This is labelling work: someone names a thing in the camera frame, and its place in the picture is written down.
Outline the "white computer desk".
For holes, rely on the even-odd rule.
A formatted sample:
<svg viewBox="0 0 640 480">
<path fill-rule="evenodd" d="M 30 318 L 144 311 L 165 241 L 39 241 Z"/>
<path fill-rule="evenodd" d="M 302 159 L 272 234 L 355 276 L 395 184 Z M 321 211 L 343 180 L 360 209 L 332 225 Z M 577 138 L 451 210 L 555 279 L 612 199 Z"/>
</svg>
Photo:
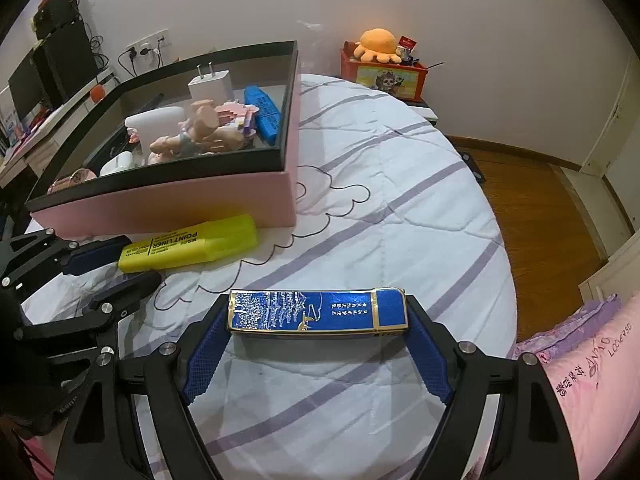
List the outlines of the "white computer desk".
<svg viewBox="0 0 640 480">
<path fill-rule="evenodd" d="M 111 67 L 99 73 L 96 79 L 89 81 L 71 99 L 49 115 L 43 124 L 15 149 L 5 162 L 2 162 L 2 188 L 6 188 L 26 169 L 32 170 L 37 177 L 42 175 L 58 149 L 96 106 L 91 97 L 91 90 L 98 84 L 103 87 L 105 93 L 110 93 L 118 85 L 117 76 Z"/>
</svg>

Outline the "pink donut block model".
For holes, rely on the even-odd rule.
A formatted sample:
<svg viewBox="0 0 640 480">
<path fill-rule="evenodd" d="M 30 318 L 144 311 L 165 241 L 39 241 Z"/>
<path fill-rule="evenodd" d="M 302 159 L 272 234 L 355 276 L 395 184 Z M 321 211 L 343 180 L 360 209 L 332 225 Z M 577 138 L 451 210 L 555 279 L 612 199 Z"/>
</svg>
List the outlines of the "pink donut block model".
<svg viewBox="0 0 640 480">
<path fill-rule="evenodd" d="M 259 113 L 258 106 L 228 101 L 216 106 L 215 112 L 222 128 L 239 131 L 246 138 L 256 134 L 255 120 Z"/>
</svg>

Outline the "orange octopus plush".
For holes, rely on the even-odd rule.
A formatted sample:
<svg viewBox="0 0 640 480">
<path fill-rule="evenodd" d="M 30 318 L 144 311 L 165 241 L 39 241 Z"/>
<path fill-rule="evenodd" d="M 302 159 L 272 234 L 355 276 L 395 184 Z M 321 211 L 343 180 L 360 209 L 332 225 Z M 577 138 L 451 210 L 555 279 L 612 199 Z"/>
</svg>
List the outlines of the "orange octopus plush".
<svg viewBox="0 0 640 480">
<path fill-rule="evenodd" d="M 389 30 L 369 29 L 361 35 L 352 56 L 363 63 L 400 64 L 397 46 L 398 41 Z"/>
</svg>

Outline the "white charger plug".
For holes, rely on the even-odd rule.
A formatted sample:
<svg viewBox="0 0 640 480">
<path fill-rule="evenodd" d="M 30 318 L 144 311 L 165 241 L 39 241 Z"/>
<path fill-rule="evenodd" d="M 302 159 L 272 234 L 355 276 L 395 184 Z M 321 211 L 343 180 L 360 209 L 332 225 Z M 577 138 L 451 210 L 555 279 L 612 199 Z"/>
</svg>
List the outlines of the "white charger plug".
<svg viewBox="0 0 640 480">
<path fill-rule="evenodd" d="M 221 105 L 234 100 L 230 70 L 215 70 L 212 62 L 208 63 L 208 70 L 201 65 L 196 69 L 198 74 L 188 83 L 194 101 L 211 100 L 214 105 Z"/>
</svg>

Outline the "red toy crate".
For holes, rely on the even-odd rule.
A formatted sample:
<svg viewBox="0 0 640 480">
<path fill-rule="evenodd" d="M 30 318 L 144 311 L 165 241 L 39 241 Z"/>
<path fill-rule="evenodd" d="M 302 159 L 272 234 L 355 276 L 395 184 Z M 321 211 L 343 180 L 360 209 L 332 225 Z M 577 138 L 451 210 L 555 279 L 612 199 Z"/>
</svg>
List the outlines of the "red toy crate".
<svg viewBox="0 0 640 480">
<path fill-rule="evenodd" d="M 428 69 L 422 64 L 405 66 L 397 64 L 363 63 L 341 50 L 341 77 L 371 90 L 386 92 L 401 101 L 419 102 Z"/>
</svg>

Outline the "blue cigarette box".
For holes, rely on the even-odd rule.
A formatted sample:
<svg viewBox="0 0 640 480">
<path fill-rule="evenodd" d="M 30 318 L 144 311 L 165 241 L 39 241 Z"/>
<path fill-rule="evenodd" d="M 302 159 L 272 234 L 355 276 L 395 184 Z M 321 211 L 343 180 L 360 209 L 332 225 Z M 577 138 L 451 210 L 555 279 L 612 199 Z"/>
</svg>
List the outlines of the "blue cigarette box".
<svg viewBox="0 0 640 480">
<path fill-rule="evenodd" d="M 252 335 L 372 335 L 408 328 L 407 300 L 398 288 L 367 290 L 236 290 L 228 329 Z"/>
</svg>

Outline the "pink bedding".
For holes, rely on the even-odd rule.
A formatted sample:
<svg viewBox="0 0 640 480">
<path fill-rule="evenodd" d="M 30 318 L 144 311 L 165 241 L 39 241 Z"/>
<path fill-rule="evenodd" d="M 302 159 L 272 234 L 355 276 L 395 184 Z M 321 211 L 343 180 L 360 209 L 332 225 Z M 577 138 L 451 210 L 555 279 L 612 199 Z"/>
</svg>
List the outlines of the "pink bedding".
<svg viewBox="0 0 640 480">
<path fill-rule="evenodd" d="M 591 300 L 551 330 L 518 342 L 533 353 L 564 414 L 579 477 L 605 470 L 639 415 L 639 296 Z"/>
</svg>

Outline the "orange cap water bottle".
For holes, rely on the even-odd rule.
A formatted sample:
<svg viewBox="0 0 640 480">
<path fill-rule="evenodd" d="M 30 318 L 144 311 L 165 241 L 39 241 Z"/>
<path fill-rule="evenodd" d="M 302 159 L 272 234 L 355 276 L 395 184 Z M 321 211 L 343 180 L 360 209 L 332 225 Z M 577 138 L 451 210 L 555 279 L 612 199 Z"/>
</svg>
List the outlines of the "orange cap water bottle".
<svg viewBox="0 0 640 480">
<path fill-rule="evenodd" d="M 106 91 L 102 86 L 102 84 L 96 84 L 90 90 L 90 98 L 95 103 L 101 102 L 105 98 L 105 96 L 106 96 Z"/>
</svg>

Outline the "pig figurine toy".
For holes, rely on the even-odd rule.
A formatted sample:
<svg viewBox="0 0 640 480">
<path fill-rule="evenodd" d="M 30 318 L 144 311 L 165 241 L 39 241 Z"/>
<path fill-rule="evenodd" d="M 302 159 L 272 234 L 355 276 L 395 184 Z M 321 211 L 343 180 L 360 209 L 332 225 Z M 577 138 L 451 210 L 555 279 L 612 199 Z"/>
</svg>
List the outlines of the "pig figurine toy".
<svg viewBox="0 0 640 480">
<path fill-rule="evenodd" d="M 180 122 L 175 136 L 161 136 L 151 143 L 149 164 L 171 162 L 196 155 L 235 152 L 246 148 L 251 138 L 236 130 L 222 128 L 211 100 L 191 103 L 193 117 Z"/>
</svg>

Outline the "white earbuds case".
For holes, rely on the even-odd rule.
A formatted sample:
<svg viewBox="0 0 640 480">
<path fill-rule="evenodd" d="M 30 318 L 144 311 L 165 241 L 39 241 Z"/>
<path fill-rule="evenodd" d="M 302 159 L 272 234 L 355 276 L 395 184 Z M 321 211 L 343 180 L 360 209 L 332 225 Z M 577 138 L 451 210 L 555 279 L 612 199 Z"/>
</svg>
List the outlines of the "white earbuds case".
<svg viewBox="0 0 640 480">
<path fill-rule="evenodd" d="M 129 169 L 134 169 L 134 155 L 124 151 L 111 158 L 100 170 L 99 176 L 105 177 L 109 174 L 116 174 Z"/>
</svg>

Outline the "blue highlighter pen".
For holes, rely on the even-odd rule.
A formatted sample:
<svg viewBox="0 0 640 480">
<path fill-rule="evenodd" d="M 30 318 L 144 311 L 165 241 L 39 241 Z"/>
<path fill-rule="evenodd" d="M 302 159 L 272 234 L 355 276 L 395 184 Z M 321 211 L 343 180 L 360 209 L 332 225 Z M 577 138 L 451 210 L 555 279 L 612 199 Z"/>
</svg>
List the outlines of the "blue highlighter pen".
<svg viewBox="0 0 640 480">
<path fill-rule="evenodd" d="M 254 113 L 258 136 L 268 145 L 273 146 L 280 132 L 280 110 L 266 92 L 257 86 L 248 86 L 244 90 L 244 102 L 258 108 Z"/>
</svg>

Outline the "white curved plastic device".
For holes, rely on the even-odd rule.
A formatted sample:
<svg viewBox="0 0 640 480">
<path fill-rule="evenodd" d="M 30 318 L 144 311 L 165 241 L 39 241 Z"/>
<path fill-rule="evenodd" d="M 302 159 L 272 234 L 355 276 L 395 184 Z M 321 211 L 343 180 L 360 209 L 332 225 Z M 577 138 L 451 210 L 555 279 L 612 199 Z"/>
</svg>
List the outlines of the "white curved plastic device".
<svg viewBox="0 0 640 480">
<path fill-rule="evenodd" d="M 136 130 L 144 159 L 149 157 L 150 145 L 161 136 L 175 136 L 180 122 L 186 120 L 186 111 L 181 106 L 164 106 L 130 115 L 125 126 Z"/>
</svg>

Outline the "white striped quilt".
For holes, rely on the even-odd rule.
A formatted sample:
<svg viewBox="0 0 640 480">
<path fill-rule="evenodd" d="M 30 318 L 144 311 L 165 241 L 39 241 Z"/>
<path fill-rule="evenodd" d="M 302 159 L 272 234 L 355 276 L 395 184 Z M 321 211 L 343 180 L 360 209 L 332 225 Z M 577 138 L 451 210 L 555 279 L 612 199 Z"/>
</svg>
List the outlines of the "white striped quilt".
<svg viewBox="0 0 640 480">
<path fill-rule="evenodd" d="M 300 80 L 297 220 L 247 255 L 168 271 L 119 325 L 144 356 L 228 289 L 398 287 L 457 339 L 506 356 L 516 297 L 498 221 L 442 133 L 390 96 Z M 401 479 L 444 408 L 398 337 L 233 337 L 191 412 L 227 479 Z"/>
</svg>

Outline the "yellow highlighter pen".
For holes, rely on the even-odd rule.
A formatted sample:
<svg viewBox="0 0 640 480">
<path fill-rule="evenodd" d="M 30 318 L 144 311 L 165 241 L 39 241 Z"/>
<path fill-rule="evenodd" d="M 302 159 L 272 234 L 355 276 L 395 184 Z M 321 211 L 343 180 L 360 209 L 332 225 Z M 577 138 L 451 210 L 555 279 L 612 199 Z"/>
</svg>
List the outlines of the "yellow highlighter pen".
<svg viewBox="0 0 640 480">
<path fill-rule="evenodd" d="M 194 266 L 228 258 L 258 244 L 255 222 L 248 214 L 206 221 L 126 246 L 120 254 L 122 273 Z"/>
</svg>

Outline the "rose gold cylinder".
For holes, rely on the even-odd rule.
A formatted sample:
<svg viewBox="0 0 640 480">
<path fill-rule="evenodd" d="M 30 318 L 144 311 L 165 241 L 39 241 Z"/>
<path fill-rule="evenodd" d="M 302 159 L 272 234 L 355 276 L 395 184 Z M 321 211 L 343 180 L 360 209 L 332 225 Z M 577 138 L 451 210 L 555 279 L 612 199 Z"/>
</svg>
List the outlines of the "rose gold cylinder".
<svg viewBox="0 0 640 480">
<path fill-rule="evenodd" d="M 79 168 L 66 177 L 55 180 L 48 188 L 47 193 L 52 194 L 58 191 L 72 188 L 81 183 L 96 179 L 96 174 L 88 168 Z"/>
</svg>

